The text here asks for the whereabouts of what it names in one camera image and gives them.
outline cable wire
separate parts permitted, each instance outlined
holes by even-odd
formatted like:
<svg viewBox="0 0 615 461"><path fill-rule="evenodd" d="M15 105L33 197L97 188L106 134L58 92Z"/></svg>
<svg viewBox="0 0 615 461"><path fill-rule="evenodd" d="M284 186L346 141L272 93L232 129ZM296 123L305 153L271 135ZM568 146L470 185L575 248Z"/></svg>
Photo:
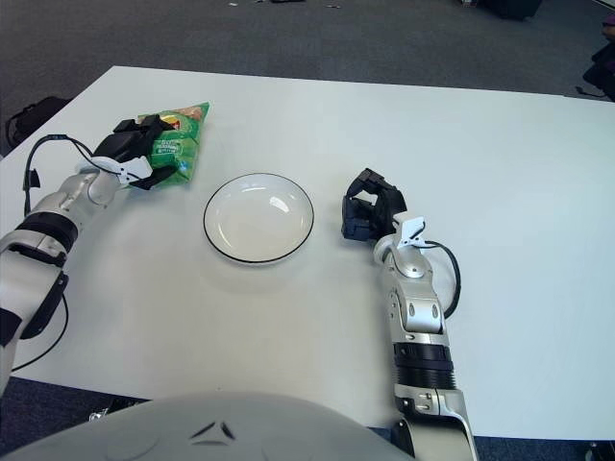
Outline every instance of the cable wire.
<svg viewBox="0 0 615 461"><path fill-rule="evenodd" d="M431 249L431 248L439 248L447 254L449 259L451 260L451 264L453 264L453 272L455 273L455 291L453 293L453 298L451 299L451 304L444 311L444 318L448 319L453 315L455 310L457 309L457 305L459 304L459 296L461 295L461 271L459 270L459 263L457 262L457 258L453 254L451 250L442 245L439 242L435 242L433 240L426 240L426 246L414 245L416 248L420 249Z"/></svg>
<svg viewBox="0 0 615 461"><path fill-rule="evenodd" d="M75 139L73 137L70 137L66 134L48 134L46 136L43 136L41 139L39 139L35 145L32 147L32 149L30 150L30 154L28 155L28 159L26 160L26 170L24 171L24 177L23 177L23 190L26 193L26 199L24 201L23 204L23 215L26 216L28 215L28 213L30 213L31 211L31 202L30 202L30 189L32 188L31 186L31 166L32 166L32 160L35 156L35 152L37 151L37 149L44 144L47 141L70 141L73 146L75 146L75 149L77 149L77 152L79 152L79 154L81 155L81 157L83 157L88 163L90 163L92 166L95 166L96 168L98 168L101 171L104 171L105 173L109 173L111 175L115 175L115 176L120 176L119 173L115 172L115 171L111 171L107 168L104 168L102 166L97 165L96 163L94 163L94 161L92 161L92 157L94 156L94 154L92 153L92 151L80 140Z"/></svg>
<svg viewBox="0 0 615 461"><path fill-rule="evenodd" d="M32 360L28 360L26 363L22 363L21 365L14 367L11 370L11 373L12 372L16 372L18 370L21 370L22 368L25 368L28 365L32 365L33 363L39 361L42 357L47 355L49 352L51 352L51 350L53 350L58 345L58 343L60 342L60 340L62 339L62 337L66 333L66 328L68 327L68 303L66 302L66 297L64 296L64 294L61 295L61 300L64 303L64 312L66 313L66 315L64 316L64 326L61 329L60 336L58 336L56 341L54 341L54 343L51 346L49 346L45 352L43 352L42 354L36 356Z"/></svg>

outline black bag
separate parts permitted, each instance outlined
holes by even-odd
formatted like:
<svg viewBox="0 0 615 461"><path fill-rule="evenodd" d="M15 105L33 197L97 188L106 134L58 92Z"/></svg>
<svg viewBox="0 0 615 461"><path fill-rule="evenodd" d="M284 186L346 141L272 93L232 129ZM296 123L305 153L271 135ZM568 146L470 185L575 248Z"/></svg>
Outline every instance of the black bag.
<svg viewBox="0 0 615 461"><path fill-rule="evenodd" d="M485 3L501 17L522 20L534 16L542 0L487 0Z"/></svg>
<svg viewBox="0 0 615 461"><path fill-rule="evenodd" d="M615 101L615 43L606 45L592 56L592 61L595 64L585 72L583 80Z"/></svg>
<svg viewBox="0 0 615 461"><path fill-rule="evenodd" d="M5 135L7 143L14 149L21 144L26 137L38 130L43 123L53 117L61 108L70 103L72 99L61 99L49 96L36 104L31 104L20 113L16 113L7 120Z"/></svg>

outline green packaging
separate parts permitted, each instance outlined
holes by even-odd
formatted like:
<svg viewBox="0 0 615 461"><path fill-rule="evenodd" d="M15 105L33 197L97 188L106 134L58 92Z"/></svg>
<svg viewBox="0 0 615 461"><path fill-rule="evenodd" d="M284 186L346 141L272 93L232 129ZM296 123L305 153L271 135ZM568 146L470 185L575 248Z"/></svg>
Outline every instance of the green packaging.
<svg viewBox="0 0 615 461"><path fill-rule="evenodd" d="M175 166L177 171L157 186L183 184L192 179L196 158L199 156L201 127L208 111L209 103L203 103L159 112L160 119L172 125L175 130L162 132L154 141L148 160L152 168ZM152 114L140 115L139 122L147 115Z"/></svg>

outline white plate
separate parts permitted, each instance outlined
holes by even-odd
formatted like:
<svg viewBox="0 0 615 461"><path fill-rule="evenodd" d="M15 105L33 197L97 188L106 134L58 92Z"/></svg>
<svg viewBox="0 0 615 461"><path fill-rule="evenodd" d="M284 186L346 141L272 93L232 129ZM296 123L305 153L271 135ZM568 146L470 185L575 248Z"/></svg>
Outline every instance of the white plate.
<svg viewBox="0 0 615 461"><path fill-rule="evenodd" d="M227 182L209 199L203 216L205 234L216 250L249 263L290 255L306 241L313 223L306 191L268 173Z"/></svg>

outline white table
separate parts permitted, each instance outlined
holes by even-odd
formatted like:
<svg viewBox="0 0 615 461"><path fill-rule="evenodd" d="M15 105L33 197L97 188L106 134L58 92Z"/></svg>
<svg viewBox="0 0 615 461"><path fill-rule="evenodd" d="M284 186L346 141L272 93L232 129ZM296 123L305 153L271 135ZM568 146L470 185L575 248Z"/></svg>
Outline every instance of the white table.
<svg viewBox="0 0 615 461"><path fill-rule="evenodd" d="M615 438L615 105L114 67L0 163L0 231L21 220L24 162L41 135L95 147L123 118L204 101L193 182L116 195L65 266L65 337L17 376L148 399L280 393L388 425L397 412L378 270L367 244L340 234L341 197L370 166L459 259L448 326L475 434ZM70 145L45 144L33 203L78 160ZM232 263L203 232L211 194L250 172L287 176L314 204L311 237L277 265ZM59 309L22 341L16 363L62 320Z"/></svg>

